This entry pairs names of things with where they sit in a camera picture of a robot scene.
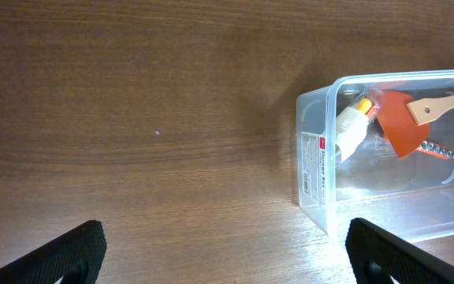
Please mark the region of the clear plastic container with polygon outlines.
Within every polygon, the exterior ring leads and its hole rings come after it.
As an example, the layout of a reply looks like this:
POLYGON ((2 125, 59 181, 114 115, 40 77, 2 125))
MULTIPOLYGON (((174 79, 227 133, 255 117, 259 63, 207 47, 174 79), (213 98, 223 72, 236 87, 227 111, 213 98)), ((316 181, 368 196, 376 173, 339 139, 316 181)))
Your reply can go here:
MULTIPOLYGON (((335 166, 336 117, 368 88, 415 100, 454 95, 454 69, 342 77, 296 100, 296 186, 300 208, 336 242, 360 217, 407 241, 454 234, 454 159, 417 151, 396 156, 377 120, 354 154, 335 166)), ((454 151, 454 109, 425 139, 454 151)))

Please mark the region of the red scraper with wooden handle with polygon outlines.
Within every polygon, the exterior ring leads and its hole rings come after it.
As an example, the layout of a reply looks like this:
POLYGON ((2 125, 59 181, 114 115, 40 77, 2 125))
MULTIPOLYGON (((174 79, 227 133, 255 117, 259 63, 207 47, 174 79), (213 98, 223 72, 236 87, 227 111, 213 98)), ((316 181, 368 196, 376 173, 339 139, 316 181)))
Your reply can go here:
POLYGON ((400 159, 412 154, 430 134, 430 123, 454 109, 454 95, 415 100, 412 95, 384 91, 377 120, 400 159))

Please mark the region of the clear case of coloured bits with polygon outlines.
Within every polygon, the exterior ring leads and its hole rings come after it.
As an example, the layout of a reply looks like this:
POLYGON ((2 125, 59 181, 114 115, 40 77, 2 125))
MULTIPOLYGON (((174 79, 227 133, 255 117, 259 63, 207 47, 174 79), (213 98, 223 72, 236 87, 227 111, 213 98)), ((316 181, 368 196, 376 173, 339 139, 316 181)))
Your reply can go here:
POLYGON ((384 92, 368 88, 337 115, 335 166, 350 158, 365 140, 384 102, 384 92))

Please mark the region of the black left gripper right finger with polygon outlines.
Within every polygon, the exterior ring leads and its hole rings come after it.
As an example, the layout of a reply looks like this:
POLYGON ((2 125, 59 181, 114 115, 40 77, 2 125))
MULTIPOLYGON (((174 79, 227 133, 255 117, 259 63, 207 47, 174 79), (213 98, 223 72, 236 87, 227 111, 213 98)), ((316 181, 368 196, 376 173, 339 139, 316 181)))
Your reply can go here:
POLYGON ((345 248, 360 284, 454 284, 454 266, 362 218, 351 220, 345 248))

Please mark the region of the orange socket rail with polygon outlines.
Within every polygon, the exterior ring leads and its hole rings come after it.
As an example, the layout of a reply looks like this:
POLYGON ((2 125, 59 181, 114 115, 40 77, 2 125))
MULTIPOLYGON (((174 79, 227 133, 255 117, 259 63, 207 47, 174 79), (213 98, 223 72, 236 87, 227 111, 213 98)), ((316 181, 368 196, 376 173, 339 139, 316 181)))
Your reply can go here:
POLYGON ((424 140, 417 148, 417 151, 432 155, 439 159, 454 159, 454 151, 451 148, 444 147, 428 140, 424 140))

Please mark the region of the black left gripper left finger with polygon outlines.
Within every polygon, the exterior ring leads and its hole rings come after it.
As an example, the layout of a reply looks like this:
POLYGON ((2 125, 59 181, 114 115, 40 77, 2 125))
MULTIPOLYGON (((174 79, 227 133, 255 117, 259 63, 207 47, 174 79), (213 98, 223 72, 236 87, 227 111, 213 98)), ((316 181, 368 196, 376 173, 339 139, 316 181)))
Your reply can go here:
POLYGON ((95 284, 106 250, 102 223, 89 220, 0 268, 0 283, 95 284))

